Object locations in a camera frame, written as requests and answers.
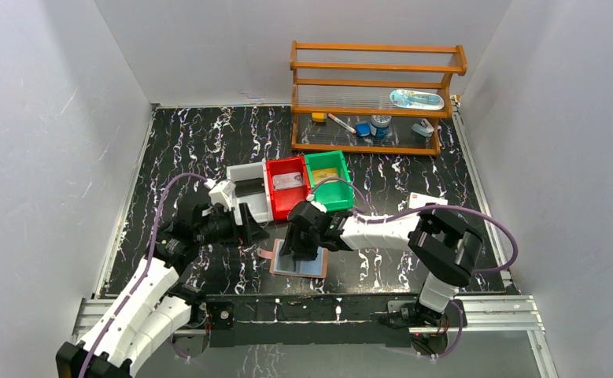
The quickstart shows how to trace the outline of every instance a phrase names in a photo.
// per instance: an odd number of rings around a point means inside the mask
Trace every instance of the small container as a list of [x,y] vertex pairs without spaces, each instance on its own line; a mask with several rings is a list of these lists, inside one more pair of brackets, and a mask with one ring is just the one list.
[[[313,171],[336,169],[338,177],[350,182],[348,165],[345,163],[341,151],[322,152],[320,154],[305,155],[308,180],[311,187],[315,186]],[[327,182],[314,193],[315,200],[327,207],[327,211],[352,209],[353,189],[338,181]]]
[[[274,189],[274,176],[293,172],[301,174],[304,185],[290,189]],[[303,156],[267,161],[267,187],[269,188],[274,221],[287,219],[292,208],[306,199],[306,195],[311,191],[311,183],[306,179],[307,176],[308,171]]]
[[391,120],[391,116],[371,116],[371,134],[377,138],[384,138]]
[[431,135],[434,134],[434,126],[431,126],[431,123],[424,118],[418,124],[413,124],[411,130],[425,138],[431,138]]
[[371,134],[371,126],[368,122],[360,122],[355,125],[355,130],[357,131],[357,136],[369,136]]
[[[227,179],[235,185],[232,200],[235,208],[238,209],[239,203],[245,202],[257,223],[274,220],[264,161],[227,167]],[[239,211],[234,212],[234,220],[236,224],[242,223]]]

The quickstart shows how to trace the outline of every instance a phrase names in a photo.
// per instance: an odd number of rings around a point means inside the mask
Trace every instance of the wooden shelf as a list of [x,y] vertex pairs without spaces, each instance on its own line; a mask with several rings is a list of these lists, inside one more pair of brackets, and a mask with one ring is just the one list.
[[[371,122],[371,118],[368,116],[342,117],[342,119],[351,123]],[[341,150],[344,152],[407,155],[438,154],[441,145],[437,133],[434,133],[430,138],[424,138],[412,132],[411,126],[418,121],[417,118],[397,117],[392,120],[387,137],[374,138],[368,136],[360,138],[350,134],[332,120],[327,120],[324,124],[313,124],[309,114],[294,114],[292,144],[296,150]]]
[[[366,143],[364,146],[335,146],[330,143],[298,142],[296,137],[299,132],[298,123],[304,121],[297,120],[308,117],[305,115],[308,113],[334,113],[354,116],[388,115],[392,117],[426,118],[435,126],[441,118],[452,116],[452,103],[449,95],[450,81],[452,75],[463,76],[466,74],[467,60],[461,45],[389,46],[297,43],[293,41],[290,51],[290,69],[293,71],[293,150],[345,150],[380,154],[438,155],[440,153],[440,146],[438,145],[424,148],[410,145],[386,146],[377,140],[374,143],[378,145]],[[338,71],[441,75],[439,75],[439,81],[434,82],[424,80],[349,80],[299,77],[297,71],[301,69],[309,71],[329,70],[334,72],[336,76],[339,75],[339,73],[336,73]],[[399,88],[438,94],[445,100],[445,106],[443,109],[431,111],[400,108],[390,101],[390,93]],[[433,139],[438,141],[438,129],[434,132]]]
[[382,82],[373,83],[374,86],[363,85],[334,85],[344,80],[313,80],[316,83],[325,81],[324,85],[315,84],[308,79],[297,80],[293,113],[334,113],[372,116],[385,114],[394,117],[439,117],[449,118],[452,116],[452,104],[449,96],[442,89],[429,88],[429,85],[440,86],[439,83],[414,83],[410,88],[420,89],[436,93],[444,97],[445,106],[440,110],[405,109],[395,106],[390,101],[390,93],[397,89],[396,86],[380,85]]

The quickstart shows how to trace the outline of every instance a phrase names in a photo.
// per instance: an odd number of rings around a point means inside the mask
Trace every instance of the green bin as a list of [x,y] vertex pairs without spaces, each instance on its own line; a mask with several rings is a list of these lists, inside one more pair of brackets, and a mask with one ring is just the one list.
[[[341,151],[309,154],[304,156],[304,160],[306,161],[306,170],[308,171],[308,180],[311,182],[311,188],[316,185],[313,179],[313,171],[319,169],[336,169],[338,177],[350,182],[348,166]],[[345,183],[338,181],[324,183],[315,192],[315,196],[315,200],[325,205],[327,211],[347,210],[353,207],[353,189]]]

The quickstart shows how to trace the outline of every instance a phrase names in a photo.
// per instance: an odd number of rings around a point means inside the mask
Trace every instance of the white wall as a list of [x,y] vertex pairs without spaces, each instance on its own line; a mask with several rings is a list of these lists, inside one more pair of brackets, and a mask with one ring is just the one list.
[[149,121],[92,0],[0,1],[0,377],[57,375]]
[[514,1],[462,98],[561,377],[613,377],[613,2]]
[[290,44],[463,45],[468,74],[510,0],[95,0],[151,102],[288,103]]

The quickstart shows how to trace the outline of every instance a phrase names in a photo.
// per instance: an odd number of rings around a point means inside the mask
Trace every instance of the blue object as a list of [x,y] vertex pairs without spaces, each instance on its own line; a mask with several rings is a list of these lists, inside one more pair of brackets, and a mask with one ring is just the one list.
[[371,126],[369,126],[368,122],[360,122],[355,125],[355,130],[357,131],[358,136],[369,136],[371,134]]
[[279,252],[284,241],[279,240],[279,245],[276,248],[274,256],[274,272],[283,274],[298,274],[308,276],[320,276],[323,274],[323,255],[324,250],[321,246],[318,247],[318,257],[313,261],[293,260],[292,254],[280,256]]

